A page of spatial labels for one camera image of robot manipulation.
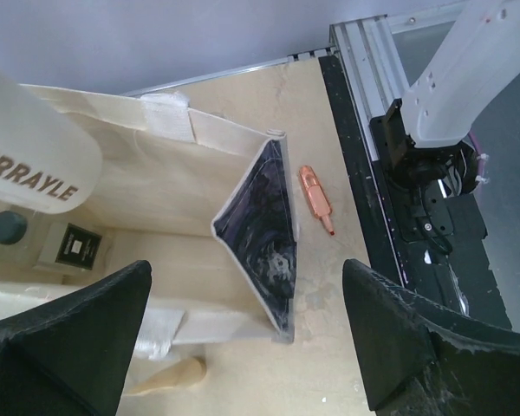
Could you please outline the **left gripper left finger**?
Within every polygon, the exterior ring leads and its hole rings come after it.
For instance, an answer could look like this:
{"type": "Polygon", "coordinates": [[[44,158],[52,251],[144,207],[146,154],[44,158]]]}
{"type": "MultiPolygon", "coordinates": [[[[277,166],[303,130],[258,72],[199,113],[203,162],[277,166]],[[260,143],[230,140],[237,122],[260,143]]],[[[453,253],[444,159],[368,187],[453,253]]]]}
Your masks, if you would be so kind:
{"type": "Polygon", "coordinates": [[[116,414],[151,285],[136,261],[0,320],[0,415],[116,414]]]}

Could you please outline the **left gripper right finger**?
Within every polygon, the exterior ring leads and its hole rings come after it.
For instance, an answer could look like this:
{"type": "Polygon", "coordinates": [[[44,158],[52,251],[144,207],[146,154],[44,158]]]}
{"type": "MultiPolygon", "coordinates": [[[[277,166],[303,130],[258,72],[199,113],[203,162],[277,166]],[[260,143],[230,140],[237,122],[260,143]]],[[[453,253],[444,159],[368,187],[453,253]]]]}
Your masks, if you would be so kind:
{"type": "Polygon", "coordinates": [[[461,315],[356,259],[342,288],[379,415],[520,415],[520,334],[461,315]]]}

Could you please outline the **clear square bottle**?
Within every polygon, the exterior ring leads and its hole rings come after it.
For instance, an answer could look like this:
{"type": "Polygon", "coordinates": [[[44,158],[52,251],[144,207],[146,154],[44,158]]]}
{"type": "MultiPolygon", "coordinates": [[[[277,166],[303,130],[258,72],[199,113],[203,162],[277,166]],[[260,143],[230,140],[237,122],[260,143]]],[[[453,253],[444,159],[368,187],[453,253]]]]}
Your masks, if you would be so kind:
{"type": "Polygon", "coordinates": [[[103,270],[108,231],[82,215],[0,209],[0,263],[67,276],[103,270]]]}

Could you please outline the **white bottle wooden cap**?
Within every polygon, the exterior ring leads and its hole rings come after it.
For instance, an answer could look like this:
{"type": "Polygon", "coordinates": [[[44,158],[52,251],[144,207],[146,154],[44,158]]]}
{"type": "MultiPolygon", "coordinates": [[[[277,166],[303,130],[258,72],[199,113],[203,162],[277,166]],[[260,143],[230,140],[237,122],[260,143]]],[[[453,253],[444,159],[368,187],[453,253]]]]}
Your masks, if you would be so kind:
{"type": "Polygon", "coordinates": [[[94,138],[0,73],[0,201],[72,211],[92,194],[101,168],[94,138]]]}

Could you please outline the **canvas tote bag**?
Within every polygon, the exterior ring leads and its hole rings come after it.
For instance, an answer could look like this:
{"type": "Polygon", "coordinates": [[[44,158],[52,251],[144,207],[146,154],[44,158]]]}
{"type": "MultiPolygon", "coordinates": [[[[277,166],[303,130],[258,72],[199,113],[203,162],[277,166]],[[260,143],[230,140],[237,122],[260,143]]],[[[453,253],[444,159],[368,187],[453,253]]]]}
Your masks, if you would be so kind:
{"type": "Polygon", "coordinates": [[[0,263],[0,320],[145,260],[152,287],[136,357],[163,361],[185,344],[293,340],[297,230],[283,133],[198,111],[179,94],[23,87],[97,142],[99,181],[64,213],[106,229],[111,244],[104,269],[88,275],[0,263]]]}

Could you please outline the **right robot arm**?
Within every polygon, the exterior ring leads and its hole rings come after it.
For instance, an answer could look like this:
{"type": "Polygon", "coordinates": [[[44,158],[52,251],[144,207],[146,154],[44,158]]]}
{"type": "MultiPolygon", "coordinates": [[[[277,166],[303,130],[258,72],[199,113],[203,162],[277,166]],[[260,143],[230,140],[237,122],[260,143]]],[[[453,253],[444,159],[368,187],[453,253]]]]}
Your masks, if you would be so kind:
{"type": "Polygon", "coordinates": [[[520,74],[520,1],[470,1],[383,120],[394,175],[441,179],[487,105],[520,74]]]}

